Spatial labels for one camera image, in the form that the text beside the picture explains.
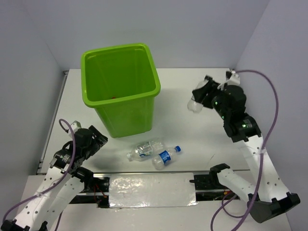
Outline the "black label bottle black cap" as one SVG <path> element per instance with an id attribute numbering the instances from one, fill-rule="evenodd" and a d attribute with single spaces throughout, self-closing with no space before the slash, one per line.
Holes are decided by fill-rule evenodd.
<path id="1" fill-rule="evenodd" d="M 195 89 L 201 88 L 203 86 L 209 87 L 209 93 L 207 94 L 207 99 L 208 99 L 207 106 L 202 106 L 200 103 L 195 102 L 194 97 L 192 95 L 191 99 L 189 100 L 187 104 L 187 108 L 189 111 L 192 111 L 194 113 L 200 113 L 204 107 L 209 108 L 209 109 L 213 108 L 211 104 L 213 89 L 209 85 L 207 85 L 207 80 L 202 80 L 201 82 L 199 82 Z"/>

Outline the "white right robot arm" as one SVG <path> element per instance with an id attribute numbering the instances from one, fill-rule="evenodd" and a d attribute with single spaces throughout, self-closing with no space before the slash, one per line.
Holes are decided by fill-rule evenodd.
<path id="1" fill-rule="evenodd" d="M 188 109 L 198 113 L 202 108 L 214 109 L 223 120 L 223 128 L 243 154 L 256 181 L 251 184 L 237 175 L 227 164 L 210 169 L 209 183 L 233 191 L 250 209 L 250 216 L 258 223 L 283 214 L 300 204 L 279 177 L 266 149 L 255 119 L 246 112 L 246 95 L 238 80 L 228 79 L 220 84 L 205 76 L 188 103 Z"/>

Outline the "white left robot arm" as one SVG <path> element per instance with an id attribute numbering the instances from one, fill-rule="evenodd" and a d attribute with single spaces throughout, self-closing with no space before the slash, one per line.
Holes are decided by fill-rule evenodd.
<path id="1" fill-rule="evenodd" d="M 48 231 L 77 194 L 105 183 L 82 164 L 106 145 L 108 138 L 94 126 L 74 126 L 68 134 L 71 140 L 54 154 L 35 194 L 22 201 L 25 207 L 14 219 L 3 219 L 2 231 Z"/>

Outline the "blue label bottle blue cap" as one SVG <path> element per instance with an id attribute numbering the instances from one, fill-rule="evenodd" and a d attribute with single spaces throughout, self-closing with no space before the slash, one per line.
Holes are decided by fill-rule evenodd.
<path id="1" fill-rule="evenodd" d="M 152 164 L 156 170 L 162 170 L 167 165 L 175 162 L 181 153 L 179 146 L 165 148 L 152 158 Z"/>

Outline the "green label clear bottle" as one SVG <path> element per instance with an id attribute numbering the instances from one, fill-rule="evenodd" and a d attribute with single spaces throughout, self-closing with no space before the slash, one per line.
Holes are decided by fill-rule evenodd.
<path id="1" fill-rule="evenodd" d="M 129 161 L 141 162 L 150 159 L 153 155 L 158 154 L 164 149 L 165 143 L 162 138 L 152 138 L 133 146 L 132 150 L 126 156 Z"/>

